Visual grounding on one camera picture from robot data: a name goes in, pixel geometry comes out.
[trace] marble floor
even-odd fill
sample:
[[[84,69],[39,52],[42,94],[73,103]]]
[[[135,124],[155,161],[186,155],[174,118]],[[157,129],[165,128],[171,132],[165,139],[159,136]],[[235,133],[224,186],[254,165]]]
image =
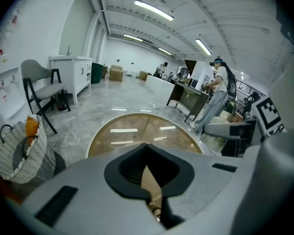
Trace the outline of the marble floor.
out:
[[[185,115],[168,98],[162,98],[145,87],[145,81],[133,77],[123,77],[122,82],[102,79],[99,84],[92,84],[78,94],[78,105],[73,104],[69,95],[71,111],[46,112],[47,117],[57,130],[54,134],[48,124],[44,128],[49,144],[65,160],[67,166],[84,159],[94,134],[108,121],[126,113],[148,111],[171,120],[187,130],[190,119],[184,122]],[[126,111],[112,110],[112,107],[124,107]],[[192,133],[198,141],[199,136]]]

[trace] orange cloth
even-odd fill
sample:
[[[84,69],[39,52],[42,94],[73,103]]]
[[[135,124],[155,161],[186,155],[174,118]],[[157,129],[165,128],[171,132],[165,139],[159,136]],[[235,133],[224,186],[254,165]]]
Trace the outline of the orange cloth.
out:
[[[39,128],[39,123],[35,119],[33,119],[32,117],[27,116],[26,127],[25,127],[26,136],[27,137],[35,136],[38,128]],[[30,145],[33,142],[33,140],[34,140],[34,138],[29,138],[27,140],[28,144]]]

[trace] chair seat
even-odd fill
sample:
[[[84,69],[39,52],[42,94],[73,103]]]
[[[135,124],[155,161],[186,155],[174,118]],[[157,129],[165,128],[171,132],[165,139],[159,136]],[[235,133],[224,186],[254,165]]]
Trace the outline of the chair seat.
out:
[[[50,84],[35,91],[35,93],[39,100],[44,100],[58,93],[64,88],[64,86],[64,84]]]

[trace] gray pants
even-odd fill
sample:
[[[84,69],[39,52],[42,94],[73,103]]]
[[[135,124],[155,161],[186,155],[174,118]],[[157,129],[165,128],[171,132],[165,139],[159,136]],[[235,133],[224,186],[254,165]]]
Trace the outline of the gray pants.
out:
[[[227,102],[227,99],[227,92],[217,91],[214,93],[204,114],[202,115],[202,118],[194,123],[194,127],[197,132],[201,132],[203,126],[208,124],[210,120],[219,113],[222,106]]]

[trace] white cabinet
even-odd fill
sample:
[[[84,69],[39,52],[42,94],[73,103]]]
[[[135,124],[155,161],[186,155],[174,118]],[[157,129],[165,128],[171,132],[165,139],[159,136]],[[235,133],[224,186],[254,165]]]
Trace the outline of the white cabinet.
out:
[[[90,88],[92,58],[81,56],[50,57],[51,69],[59,69],[64,89],[73,94],[74,104],[77,104],[77,94],[86,86]]]

